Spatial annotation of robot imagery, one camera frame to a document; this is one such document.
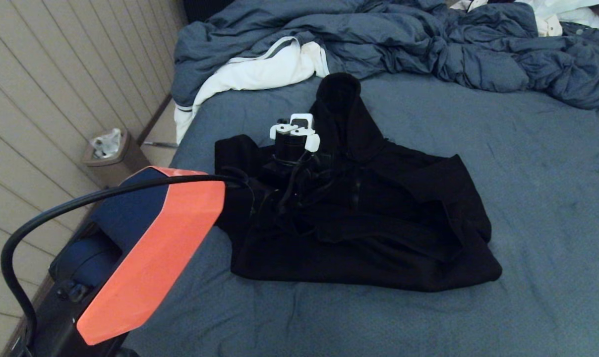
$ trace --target crumpled blanket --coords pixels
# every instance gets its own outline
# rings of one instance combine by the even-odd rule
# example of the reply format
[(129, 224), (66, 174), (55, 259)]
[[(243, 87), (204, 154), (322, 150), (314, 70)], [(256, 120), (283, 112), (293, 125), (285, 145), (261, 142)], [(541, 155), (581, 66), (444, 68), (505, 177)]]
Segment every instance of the crumpled blanket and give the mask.
[(469, 88), (544, 91), (599, 108), (599, 31), (539, 38), (533, 9), (488, 4), (470, 13), (443, 0), (238, 0), (179, 33), (172, 95), (188, 107), (229, 59), (254, 57), (284, 36), (326, 49), (330, 72), (431, 74)]

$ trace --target floor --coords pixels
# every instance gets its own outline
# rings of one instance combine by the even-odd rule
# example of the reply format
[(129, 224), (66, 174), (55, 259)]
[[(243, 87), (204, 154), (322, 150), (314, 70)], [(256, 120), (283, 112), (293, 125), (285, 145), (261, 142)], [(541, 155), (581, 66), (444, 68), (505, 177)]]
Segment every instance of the floor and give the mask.
[[(174, 143), (176, 141), (177, 129), (174, 123), (174, 100), (170, 100), (170, 104), (166, 106), (165, 111), (161, 114), (161, 117), (150, 131), (145, 141), (153, 142), (168, 142)], [(170, 147), (155, 147), (149, 145), (142, 145), (141, 150), (145, 154), (152, 165), (160, 167), (168, 167), (174, 157), (176, 149)]]

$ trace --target orange panel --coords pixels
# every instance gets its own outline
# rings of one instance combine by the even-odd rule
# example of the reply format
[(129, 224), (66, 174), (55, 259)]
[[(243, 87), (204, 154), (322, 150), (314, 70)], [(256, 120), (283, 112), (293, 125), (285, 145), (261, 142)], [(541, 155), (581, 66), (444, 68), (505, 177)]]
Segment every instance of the orange panel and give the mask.
[[(205, 174), (153, 169), (167, 176)], [(157, 218), (79, 318), (77, 330), (87, 344), (129, 332), (152, 316), (218, 219), (224, 201), (224, 182), (168, 187)]]

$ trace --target blue bedsheet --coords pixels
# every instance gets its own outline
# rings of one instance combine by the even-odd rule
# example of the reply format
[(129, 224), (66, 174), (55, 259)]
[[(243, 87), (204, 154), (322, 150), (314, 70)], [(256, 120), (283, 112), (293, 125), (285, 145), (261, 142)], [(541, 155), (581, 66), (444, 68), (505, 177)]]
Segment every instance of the blue bedsheet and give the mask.
[[(271, 144), (270, 126), (308, 111), (319, 81), (207, 100), (172, 166), (213, 172), (214, 142), (239, 133)], [(361, 97), (397, 144), (460, 154), (502, 277), (432, 294), (256, 282), (230, 273), (214, 228), (125, 345), (142, 357), (599, 357), (599, 110), (413, 74), (363, 80)]]

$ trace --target bed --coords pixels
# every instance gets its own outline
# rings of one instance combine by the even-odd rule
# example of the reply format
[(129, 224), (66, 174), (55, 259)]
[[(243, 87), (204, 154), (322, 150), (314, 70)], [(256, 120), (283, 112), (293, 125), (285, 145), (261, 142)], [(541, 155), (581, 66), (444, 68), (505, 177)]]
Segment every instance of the bed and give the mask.
[[(324, 9), (327, 3), (313, 4), (322, 6), (315, 11), (341, 11)], [(361, 3), (370, 2), (356, 9)], [(432, 13), (442, 1), (411, 3)], [(211, 23), (239, 24), (231, 18), (239, 11), (268, 9), (233, 4)], [(265, 49), (247, 41), (240, 47), (244, 36), (236, 31), (227, 56)], [(177, 63), (175, 83), (198, 88), (227, 61), (224, 54), (198, 72), (179, 71)], [(595, 63), (582, 60), (576, 65)], [(361, 97), (393, 142), (438, 156), (460, 154), (492, 223), (489, 247), (503, 267), (499, 280), (437, 293), (246, 280), (230, 272), (229, 238), (214, 228), (125, 345), (142, 357), (599, 356), (599, 79), (576, 99), (571, 92), (558, 97), (555, 84), (540, 91), (479, 90), (439, 79), (432, 67), (429, 74), (359, 75)], [(214, 142), (241, 133), (270, 145), (270, 126), (308, 111), (320, 80), (207, 99), (171, 167), (214, 172)]]

